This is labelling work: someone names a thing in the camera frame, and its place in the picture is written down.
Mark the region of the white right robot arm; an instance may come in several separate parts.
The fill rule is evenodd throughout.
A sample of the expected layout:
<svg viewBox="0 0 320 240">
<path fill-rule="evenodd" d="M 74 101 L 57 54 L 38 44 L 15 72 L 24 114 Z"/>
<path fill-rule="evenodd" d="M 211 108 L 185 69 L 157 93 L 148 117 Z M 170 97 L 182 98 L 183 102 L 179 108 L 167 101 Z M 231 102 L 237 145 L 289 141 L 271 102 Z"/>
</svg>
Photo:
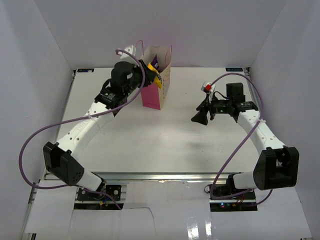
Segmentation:
<svg viewBox="0 0 320 240">
<path fill-rule="evenodd" d="M 245 189 L 271 190 L 294 187 L 298 178 L 300 154 L 295 147 L 280 141 L 260 119 L 261 113 L 252 101 L 246 101 L 241 82 L 226 85 L 226 98 L 215 97 L 215 85 L 206 82 L 201 87 L 205 99 L 196 108 L 192 122 L 207 125 L 217 114 L 230 115 L 246 133 L 255 146 L 259 158 L 253 171 L 236 173 L 228 177 L 226 195 L 236 200 Z"/>
</svg>

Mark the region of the yellow M&M's packet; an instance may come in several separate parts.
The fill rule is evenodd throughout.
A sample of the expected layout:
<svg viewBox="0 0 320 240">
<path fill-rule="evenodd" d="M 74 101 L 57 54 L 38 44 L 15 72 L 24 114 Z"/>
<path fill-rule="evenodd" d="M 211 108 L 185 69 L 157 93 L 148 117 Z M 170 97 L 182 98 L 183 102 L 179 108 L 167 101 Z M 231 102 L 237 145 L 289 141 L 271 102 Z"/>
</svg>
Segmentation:
<svg viewBox="0 0 320 240">
<path fill-rule="evenodd" d="M 147 68 L 148 68 L 149 70 L 151 70 L 151 71 L 155 74 L 155 77 L 153 78 L 153 83 L 154 83 L 159 89 L 161 89 L 161 88 L 163 87 L 161 75 L 160 75 L 159 72 L 151 65 L 151 63 L 149 63 L 149 64 L 147 65 Z"/>
</svg>

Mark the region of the blue purple snack bag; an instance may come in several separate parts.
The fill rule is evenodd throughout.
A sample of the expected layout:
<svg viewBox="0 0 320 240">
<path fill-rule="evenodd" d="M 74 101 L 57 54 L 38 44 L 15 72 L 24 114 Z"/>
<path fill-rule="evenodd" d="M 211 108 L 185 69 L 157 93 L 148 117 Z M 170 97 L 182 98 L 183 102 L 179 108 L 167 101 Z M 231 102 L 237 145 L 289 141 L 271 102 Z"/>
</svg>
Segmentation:
<svg viewBox="0 0 320 240">
<path fill-rule="evenodd" d="M 151 64 L 158 72 L 160 72 L 160 65 L 159 65 L 159 61 L 158 61 L 157 55 L 154 56 L 154 58 L 152 59 L 152 61 L 150 62 L 150 64 Z"/>
</svg>

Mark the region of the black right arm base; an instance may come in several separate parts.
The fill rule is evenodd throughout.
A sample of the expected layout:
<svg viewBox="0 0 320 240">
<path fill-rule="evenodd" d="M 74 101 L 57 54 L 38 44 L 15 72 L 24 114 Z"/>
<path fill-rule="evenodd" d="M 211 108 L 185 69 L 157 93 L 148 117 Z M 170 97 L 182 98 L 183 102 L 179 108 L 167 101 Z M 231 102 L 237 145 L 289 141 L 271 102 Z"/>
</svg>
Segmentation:
<svg viewBox="0 0 320 240">
<path fill-rule="evenodd" d="M 212 184 L 204 187 L 203 191 L 209 195 L 209 207 L 212 213 L 227 213 L 227 212 L 246 212 L 257 211 L 256 194 L 253 191 L 248 191 L 241 194 L 243 189 L 235 189 L 228 191 L 226 186 L 215 186 L 212 195 L 210 190 Z"/>
</svg>

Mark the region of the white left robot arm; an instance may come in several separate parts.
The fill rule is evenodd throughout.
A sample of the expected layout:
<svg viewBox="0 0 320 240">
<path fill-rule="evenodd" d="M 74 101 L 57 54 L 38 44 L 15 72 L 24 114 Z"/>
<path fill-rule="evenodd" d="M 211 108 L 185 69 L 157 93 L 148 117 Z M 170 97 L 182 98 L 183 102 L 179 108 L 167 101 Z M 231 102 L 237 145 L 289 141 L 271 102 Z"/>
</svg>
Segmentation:
<svg viewBox="0 0 320 240">
<path fill-rule="evenodd" d="M 45 167 L 68 186 L 88 189 L 94 199 L 105 196 L 103 179 L 87 171 L 78 162 L 88 143 L 101 128 L 114 119 L 120 106 L 127 103 L 128 96 L 137 88 L 155 83 L 162 86 L 159 72 L 151 64 L 139 68 L 135 64 L 120 61 L 111 71 L 99 94 L 94 98 L 85 119 L 76 124 L 56 143 L 47 142 L 43 147 Z"/>
</svg>

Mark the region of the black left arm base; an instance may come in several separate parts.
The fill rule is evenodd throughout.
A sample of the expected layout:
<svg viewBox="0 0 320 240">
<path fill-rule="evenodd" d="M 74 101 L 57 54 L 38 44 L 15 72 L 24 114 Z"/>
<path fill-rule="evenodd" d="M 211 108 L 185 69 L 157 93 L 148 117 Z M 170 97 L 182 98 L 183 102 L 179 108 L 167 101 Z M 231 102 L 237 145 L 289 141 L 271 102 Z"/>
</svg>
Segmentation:
<svg viewBox="0 0 320 240">
<path fill-rule="evenodd" d="M 121 200 L 122 186 L 118 184 L 107 184 L 105 182 L 99 187 L 97 192 L 108 194 L 108 196 L 101 193 L 92 193 L 87 192 L 83 189 L 79 189 L 77 192 L 76 200 L 82 204 L 88 204 L 89 202 L 94 202 L 98 204 L 99 207 L 115 207 L 118 210 L 118 207 L 110 199 L 110 197 L 117 203 Z"/>
</svg>

